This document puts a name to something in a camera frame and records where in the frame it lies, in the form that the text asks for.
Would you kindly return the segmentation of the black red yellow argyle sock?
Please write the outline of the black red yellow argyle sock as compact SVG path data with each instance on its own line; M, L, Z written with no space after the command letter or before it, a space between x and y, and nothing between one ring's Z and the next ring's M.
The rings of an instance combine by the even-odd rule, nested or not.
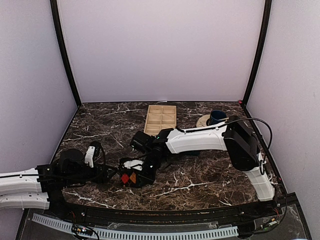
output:
M130 187L130 188L142 188L147 183L145 179L142 177L142 170L137 169L120 169L119 176L120 176L120 185L123 187Z

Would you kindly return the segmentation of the dark green sock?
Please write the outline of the dark green sock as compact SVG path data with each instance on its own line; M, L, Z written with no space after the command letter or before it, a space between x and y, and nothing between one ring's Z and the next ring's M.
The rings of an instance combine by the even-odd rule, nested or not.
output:
M201 153L200 150L189 150L189 151L183 151L183 152L179 152L179 153L173 153L173 156L199 156Z

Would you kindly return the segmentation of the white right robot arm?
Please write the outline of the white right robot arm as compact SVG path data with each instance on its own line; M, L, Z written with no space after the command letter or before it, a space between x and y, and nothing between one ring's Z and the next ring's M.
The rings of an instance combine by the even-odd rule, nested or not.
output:
M205 127L167 128L156 136L138 131L130 145L143 153L141 159L123 163L126 170L135 172L135 187L152 184L161 162L169 155L206 150L226 151L232 166L246 174L256 191L260 202L255 205L255 213L266 217L275 208L275 187L264 167L266 160L257 138L244 119L232 116L229 120Z

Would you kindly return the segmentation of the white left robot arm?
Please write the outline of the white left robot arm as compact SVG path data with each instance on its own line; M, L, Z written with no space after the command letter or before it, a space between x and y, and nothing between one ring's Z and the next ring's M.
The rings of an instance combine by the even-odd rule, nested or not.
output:
M71 213L62 190L84 186L87 182L107 183L117 168L105 163L94 164L104 151L90 146L83 154L78 149L62 151L59 160L20 172L0 175L0 207L51 209L60 218Z

